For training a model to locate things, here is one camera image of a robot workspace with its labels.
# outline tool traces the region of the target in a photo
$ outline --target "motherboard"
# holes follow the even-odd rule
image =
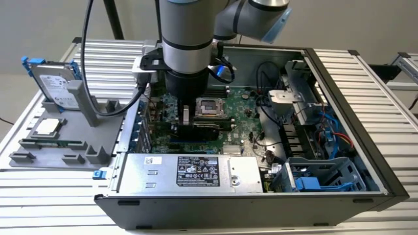
[[[253,143],[254,137],[262,132],[254,92],[249,88],[223,88],[217,93],[223,93],[225,96],[202,97],[197,100],[197,118],[199,115],[205,116],[206,112],[211,116],[218,115],[222,118],[222,120],[217,118],[213,120],[213,123],[223,126],[218,140],[214,141],[178,141],[171,129],[171,125],[179,121],[177,116],[178,99],[170,94],[163,94],[158,98],[153,97],[153,105],[150,106],[153,113],[150,126],[153,153],[254,156],[265,152]]]

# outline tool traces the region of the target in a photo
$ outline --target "power supply label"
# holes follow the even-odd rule
[[[181,187],[218,187],[218,157],[179,157],[178,180]]]

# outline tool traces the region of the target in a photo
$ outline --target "open computer chassis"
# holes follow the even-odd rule
[[[111,186],[95,196],[116,224],[331,226],[409,198],[322,61],[361,64],[358,53],[226,45],[225,55],[237,79],[210,79],[194,119],[215,135],[179,136],[163,81],[127,113]]]

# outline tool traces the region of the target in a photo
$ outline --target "white sticker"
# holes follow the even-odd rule
[[[146,157],[145,165],[155,165],[163,163],[163,157]]]
[[[60,76],[51,75],[40,75],[39,78],[44,83],[54,102],[66,109],[78,109],[79,104],[76,98],[67,90],[67,80]]]

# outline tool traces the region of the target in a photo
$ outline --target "green circuit board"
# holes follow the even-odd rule
[[[170,131],[170,126],[171,123],[178,122],[178,100],[173,95],[163,94],[159,97],[162,102],[161,113],[167,111],[167,115],[151,122],[153,153],[222,154],[225,145],[241,145],[243,156],[254,156],[254,151],[262,153],[261,149],[253,149],[254,144],[249,138],[250,132],[257,136],[262,131],[261,121],[254,118],[257,114],[255,98],[243,99],[243,94],[250,95],[250,91],[245,88],[230,88],[229,97],[222,99],[225,101],[225,114],[234,118],[235,126],[231,131],[221,131],[218,140],[209,142],[175,142],[173,140],[174,134]]]

